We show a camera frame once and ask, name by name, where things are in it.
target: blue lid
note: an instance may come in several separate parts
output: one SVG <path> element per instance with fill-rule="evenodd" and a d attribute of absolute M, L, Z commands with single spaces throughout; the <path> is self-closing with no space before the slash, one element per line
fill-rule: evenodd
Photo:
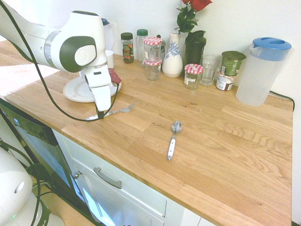
<path fill-rule="evenodd" d="M 279 49 L 279 50 L 287 50 L 292 47 L 292 45 L 286 41 L 276 38 L 258 38 L 253 40 L 254 48 L 255 47 L 264 47 L 270 49 Z"/>
<path fill-rule="evenodd" d="M 283 61 L 292 45 L 286 41 L 275 38 L 258 38 L 253 40 L 254 46 L 250 48 L 250 54 L 261 60 Z"/>

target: red gingham lid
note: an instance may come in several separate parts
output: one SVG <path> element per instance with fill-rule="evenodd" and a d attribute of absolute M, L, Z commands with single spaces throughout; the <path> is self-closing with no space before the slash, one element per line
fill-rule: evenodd
<path fill-rule="evenodd" d="M 204 68 L 201 65 L 189 64 L 184 67 L 184 70 L 190 74 L 201 74 Z"/>
<path fill-rule="evenodd" d="M 157 66 L 157 65 L 160 65 L 162 63 L 162 59 L 156 61 L 156 62 L 150 62 L 150 61 L 145 61 L 144 62 L 146 65 L 150 65 L 150 66 Z"/>
<path fill-rule="evenodd" d="M 162 43 L 162 39 L 161 38 L 157 38 L 157 37 L 148 37 L 144 39 L 144 43 L 151 45 L 151 46 L 155 46 L 155 45 L 159 45 Z"/>

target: spoon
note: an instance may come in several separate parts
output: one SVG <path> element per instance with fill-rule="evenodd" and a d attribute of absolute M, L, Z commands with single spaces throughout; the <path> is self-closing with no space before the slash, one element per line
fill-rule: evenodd
<path fill-rule="evenodd" d="M 174 133 L 173 138 L 170 141 L 168 154 L 167 154 L 167 160 L 171 160 L 174 154 L 174 146 L 175 146 L 175 135 L 182 130 L 182 125 L 179 121 L 175 121 L 171 126 L 171 131 Z"/>

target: saucer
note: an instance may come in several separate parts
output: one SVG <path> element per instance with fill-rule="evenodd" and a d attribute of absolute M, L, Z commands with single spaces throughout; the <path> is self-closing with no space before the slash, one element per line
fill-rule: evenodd
<path fill-rule="evenodd" d="M 110 86 L 111 96 L 113 96 L 116 93 L 117 84 L 112 82 L 109 86 Z M 122 82 L 119 84 L 118 91 L 121 89 L 121 86 L 122 86 Z M 63 89 L 63 93 L 65 97 L 76 102 L 83 102 L 83 103 L 94 102 L 92 92 L 90 91 L 88 84 L 81 77 L 77 77 L 69 81 L 65 85 Z"/>

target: white vase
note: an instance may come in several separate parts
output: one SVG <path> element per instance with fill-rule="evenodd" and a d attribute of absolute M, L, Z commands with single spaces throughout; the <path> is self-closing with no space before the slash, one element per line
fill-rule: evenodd
<path fill-rule="evenodd" d="M 183 61 L 179 50 L 180 36 L 181 34 L 178 32 L 169 33 L 169 48 L 163 61 L 162 71 L 165 76 L 170 78 L 179 77 L 183 70 Z"/>

